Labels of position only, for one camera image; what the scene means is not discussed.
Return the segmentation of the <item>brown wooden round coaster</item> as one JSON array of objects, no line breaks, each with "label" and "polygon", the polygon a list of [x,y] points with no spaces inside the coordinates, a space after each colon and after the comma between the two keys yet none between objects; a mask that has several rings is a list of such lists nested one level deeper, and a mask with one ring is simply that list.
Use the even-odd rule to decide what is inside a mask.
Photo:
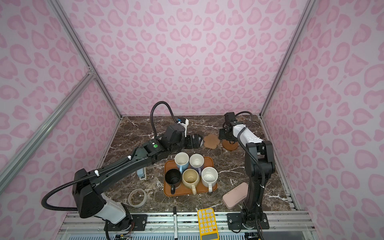
[{"label": "brown wooden round coaster", "polygon": [[239,147],[238,142],[228,141],[228,140],[222,140],[222,146],[227,151],[234,151]]}]

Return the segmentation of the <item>cork flower shaped coaster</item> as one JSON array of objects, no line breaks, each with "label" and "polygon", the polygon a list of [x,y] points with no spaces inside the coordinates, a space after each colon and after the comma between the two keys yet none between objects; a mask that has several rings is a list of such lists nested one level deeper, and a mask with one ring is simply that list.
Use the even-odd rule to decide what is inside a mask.
[{"label": "cork flower shaped coaster", "polygon": [[204,137],[204,147],[208,149],[216,149],[220,142],[218,136],[213,134]]}]

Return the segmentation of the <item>lavender mug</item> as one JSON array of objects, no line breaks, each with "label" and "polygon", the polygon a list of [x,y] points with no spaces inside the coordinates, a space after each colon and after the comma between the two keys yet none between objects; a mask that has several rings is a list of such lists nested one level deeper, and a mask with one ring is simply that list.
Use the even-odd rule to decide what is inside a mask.
[{"label": "lavender mug", "polygon": [[190,157],[189,162],[190,162],[191,168],[196,170],[199,173],[199,175],[201,176],[202,171],[204,169],[204,163],[205,163],[204,157],[200,154],[193,154]]}]

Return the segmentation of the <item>light blue mug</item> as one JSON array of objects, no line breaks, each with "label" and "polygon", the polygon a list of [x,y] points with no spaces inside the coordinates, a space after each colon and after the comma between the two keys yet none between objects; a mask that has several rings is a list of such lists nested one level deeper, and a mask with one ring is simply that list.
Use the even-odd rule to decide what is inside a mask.
[{"label": "light blue mug", "polygon": [[175,155],[174,161],[177,164],[177,167],[181,174],[183,174],[184,171],[188,169],[190,163],[189,160],[190,157],[187,153],[180,152]]}]

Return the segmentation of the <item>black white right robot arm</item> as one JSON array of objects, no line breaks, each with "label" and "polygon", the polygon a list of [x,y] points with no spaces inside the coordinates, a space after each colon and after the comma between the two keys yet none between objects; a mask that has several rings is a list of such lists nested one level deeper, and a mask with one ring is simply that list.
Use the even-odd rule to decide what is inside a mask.
[{"label": "black white right robot arm", "polygon": [[263,141],[237,120],[237,116],[243,113],[226,113],[219,131],[220,140],[238,143],[245,151],[244,168],[249,177],[244,206],[239,214],[227,214],[228,225],[232,231],[256,229],[260,232],[270,228],[262,202],[266,184],[276,171],[274,147],[270,141]]}]

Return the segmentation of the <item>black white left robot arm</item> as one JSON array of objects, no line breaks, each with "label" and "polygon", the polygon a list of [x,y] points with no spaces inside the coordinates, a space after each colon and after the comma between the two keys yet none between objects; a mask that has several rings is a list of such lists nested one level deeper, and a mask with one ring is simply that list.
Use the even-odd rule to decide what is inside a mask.
[{"label": "black white left robot arm", "polygon": [[[113,230],[130,228],[133,219],[128,206],[106,197],[104,192],[137,170],[153,165],[184,149],[198,149],[203,144],[201,135],[187,134],[188,121],[183,117],[173,117],[173,124],[169,125],[163,134],[158,135],[154,124],[154,112],[159,105],[165,105],[169,111],[171,110],[170,105],[165,101],[159,101],[152,107],[150,121],[154,132],[153,139],[136,147],[130,155],[112,164],[89,172],[85,169],[77,171],[73,181],[51,190],[43,197],[42,207],[51,211],[77,211],[83,219],[97,217],[104,220],[106,226],[112,227]],[[68,187],[72,187],[75,207],[59,207],[48,203],[50,197]]]}]

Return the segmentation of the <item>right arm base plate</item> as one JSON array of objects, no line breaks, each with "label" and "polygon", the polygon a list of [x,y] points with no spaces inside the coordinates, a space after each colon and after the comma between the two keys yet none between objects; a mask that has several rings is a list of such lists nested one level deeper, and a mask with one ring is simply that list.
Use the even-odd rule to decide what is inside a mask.
[{"label": "right arm base plate", "polygon": [[227,214],[228,228],[233,231],[239,230],[256,230],[256,222],[259,224],[261,230],[269,230],[270,225],[266,213],[262,214],[261,219],[257,219],[255,216],[251,216],[244,220],[240,213]]}]

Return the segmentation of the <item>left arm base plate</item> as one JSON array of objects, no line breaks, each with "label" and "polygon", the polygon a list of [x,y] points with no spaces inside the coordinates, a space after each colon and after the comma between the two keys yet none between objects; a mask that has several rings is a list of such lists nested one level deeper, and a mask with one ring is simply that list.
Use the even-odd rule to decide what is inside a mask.
[{"label": "left arm base plate", "polygon": [[144,231],[147,224],[148,215],[137,214],[127,215],[119,223],[106,223],[104,231],[117,232],[117,231]]}]

